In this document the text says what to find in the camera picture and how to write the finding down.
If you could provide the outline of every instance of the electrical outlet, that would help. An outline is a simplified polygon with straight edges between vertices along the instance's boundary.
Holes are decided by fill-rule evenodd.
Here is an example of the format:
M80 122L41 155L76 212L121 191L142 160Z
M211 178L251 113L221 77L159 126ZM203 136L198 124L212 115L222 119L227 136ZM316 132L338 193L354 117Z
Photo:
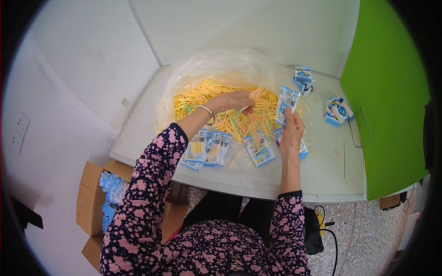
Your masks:
M15 153L17 153L17 155L19 155L20 149L22 148L23 137L21 137L20 134L15 129L13 129L11 131L11 134L9 137L10 137L8 140L9 147Z
M17 120L15 121L15 130L21 135L21 137L25 137L25 133L27 130L27 127L29 126L30 120L26 117L25 113L23 111L20 111L20 114L17 117Z

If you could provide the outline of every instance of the bracelet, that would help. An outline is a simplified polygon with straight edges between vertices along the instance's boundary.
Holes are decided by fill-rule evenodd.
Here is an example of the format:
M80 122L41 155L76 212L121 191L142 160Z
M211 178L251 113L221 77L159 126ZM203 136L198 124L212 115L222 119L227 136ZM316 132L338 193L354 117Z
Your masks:
M215 123L215 113L213 113L213 111L211 111L210 109L208 109L207 107L205 107L205 106L197 106L197 107L195 107L195 110L197 109L197 108L199 108L199 107L201 107L201 108L204 108L205 110L207 110L211 115L212 115L212 118L213 118L213 123L207 123L206 125L213 125L214 123Z

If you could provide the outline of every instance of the pink floral pattern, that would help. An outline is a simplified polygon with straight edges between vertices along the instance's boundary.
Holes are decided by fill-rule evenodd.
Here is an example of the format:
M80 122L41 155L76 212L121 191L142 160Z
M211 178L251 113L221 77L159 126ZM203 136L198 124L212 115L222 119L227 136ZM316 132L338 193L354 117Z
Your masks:
M277 199L270 249L251 228L224 220L191 225L160 244L166 196L186 147L185 133L173 123L137 160L103 239L101 275L222 276L234 269L250 275L310 275L301 192Z

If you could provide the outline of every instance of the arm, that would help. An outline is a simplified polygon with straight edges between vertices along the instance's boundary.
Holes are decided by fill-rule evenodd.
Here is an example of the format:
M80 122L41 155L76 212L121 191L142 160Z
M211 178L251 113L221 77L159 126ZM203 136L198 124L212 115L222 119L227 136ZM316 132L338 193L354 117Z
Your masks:
M310 275L305 253L304 209L299 173L299 148L304 124L295 112L286 110L287 127L282 136L281 192L275 203L270 225L271 254L275 263L272 271Z
M224 112L254 105L255 102L250 101L248 92L236 91L216 96L206 106L213 112ZM167 193L178 161L187 148L188 137L193 137L210 118L207 110L199 108L172 123L153 139L137 160L123 201L103 239L102 275L141 268L154 272L162 256L166 258L171 252L164 252L165 247L160 245Z

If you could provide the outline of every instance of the green partition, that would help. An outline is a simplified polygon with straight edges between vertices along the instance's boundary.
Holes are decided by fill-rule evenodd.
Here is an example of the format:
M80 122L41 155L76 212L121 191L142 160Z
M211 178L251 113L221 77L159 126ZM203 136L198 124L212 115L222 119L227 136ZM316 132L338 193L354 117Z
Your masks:
M367 199L423 178L427 78L410 34L386 0L361 0L341 85L353 111L363 108L372 134L363 148ZM369 134L361 113L356 121L364 143Z

